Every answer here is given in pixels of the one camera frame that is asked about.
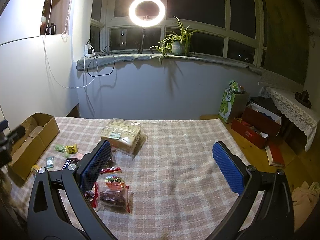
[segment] cardboard box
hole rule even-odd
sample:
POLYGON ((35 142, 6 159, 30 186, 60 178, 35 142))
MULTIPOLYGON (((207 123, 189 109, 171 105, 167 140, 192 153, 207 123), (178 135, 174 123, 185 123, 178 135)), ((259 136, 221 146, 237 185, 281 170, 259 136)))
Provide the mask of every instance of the cardboard box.
POLYGON ((49 114, 33 114, 21 125, 26 129, 26 134, 13 145, 9 167, 26 180, 32 166, 60 131, 55 118, 49 114))
POLYGON ((247 92, 242 94, 228 94, 227 90, 225 90, 219 110, 220 119, 225 123, 230 123, 235 117, 240 117, 248 101, 249 93, 247 92))
MULTIPOLYGON (((249 105, 245 108, 244 113, 242 115, 242 120, 253 125, 255 128, 260 130, 263 133, 268 134, 267 138, 263 138, 260 134, 256 133, 250 127, 245 126, 238 120, 234 120, 232 122, 231 128, 236 131, 238 134, 246 138, 248 141, 252 142, 255 146, 263 149, 266 145, 268 145, 268 141, 271 138, 275 138, 281 128, 281 117, 275 115, 269 115, 277 122, 269 119, 268 117, 264 116, 263 114, 255 111, 252 109, 255 106, 249 105)), ((266 109, 259 109, 261 112, 265 112, 266 109)))

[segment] packaged bread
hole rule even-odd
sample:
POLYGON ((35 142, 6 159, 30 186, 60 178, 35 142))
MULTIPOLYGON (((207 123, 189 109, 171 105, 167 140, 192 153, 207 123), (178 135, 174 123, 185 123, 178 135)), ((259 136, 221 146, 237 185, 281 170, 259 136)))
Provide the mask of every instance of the packaged bread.
POLYGON ((112 147, 132 154, 141 137, 140 123, 112 119, 100 133, 102 139, 108 140, 112 147))

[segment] windowsill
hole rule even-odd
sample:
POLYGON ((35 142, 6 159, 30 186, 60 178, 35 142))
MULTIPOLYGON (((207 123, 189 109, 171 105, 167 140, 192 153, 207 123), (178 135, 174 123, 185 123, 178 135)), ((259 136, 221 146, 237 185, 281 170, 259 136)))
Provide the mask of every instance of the windowsill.
MULTIPOLYGON (((114 60, 117 62, 132 62, 134 60, 150 60, 153 58, 159 59, 162 55, 160 53, 155 53, 155 54, 137 54, 137 53, 127 53, 127 54, 120 54, 120 52, 114 52, 114 58, 112 55, 105 55, 102 57, 97 57, 97 62, 98 62, 98 67, 105 67, 108 65, 113 65, 114 60)), ((246 62, 241 62, 238 60, 234 59, 229 59, 229 58, 223 58, 223 57, 218 57, 218 56, 213 56, 213 55, 196 55, 195 57, 186 57, 186 56, 176 56, 176 55, 170 55, 167 54, 163 60, 166 59, 176 59, 176 60, 190 60, 190 61, 201 61, 205 63, 214 63, 214 64, 219 64, 219 65, 226 65, 226 66, 231 66, 231 67, 237 67, 237 68, 247 68, 248 70, 255 72, 259 75, 262 73, 262 68, 257 68, 253 64, 246 63, 246 62)), ((94 64, 94 57, 91 58, 86 58, 85 59, 85 71, 88 69, 96 69, 97 66, 94 64)), ((84 71, 83 68, 83 58, 78 60, 76 68, 78 71, 84 71)))

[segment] side table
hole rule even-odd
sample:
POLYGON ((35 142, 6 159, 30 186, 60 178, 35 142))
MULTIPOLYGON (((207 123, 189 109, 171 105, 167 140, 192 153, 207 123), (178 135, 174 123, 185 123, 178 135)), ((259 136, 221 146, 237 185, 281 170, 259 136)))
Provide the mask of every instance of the side table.
POLYGON ((275 106, 284 114, 290 122, 294 123, 307 136, 305 151, 311 147, 316 134, 320 116, 295 99, 295 94, 281 89, 263 87, 261 96, 272 98, 275 106))

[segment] book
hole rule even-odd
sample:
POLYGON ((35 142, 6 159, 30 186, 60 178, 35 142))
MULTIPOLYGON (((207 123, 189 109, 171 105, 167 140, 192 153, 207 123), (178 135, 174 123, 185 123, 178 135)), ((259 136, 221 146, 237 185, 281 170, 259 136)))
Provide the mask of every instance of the book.
POLYGON ((281 151, 276 144, 274 144, 273 142, 269 142, 269 145, 266 147, 266 152, 269 165, 284 167, 284 160, 282 158, 281 151))

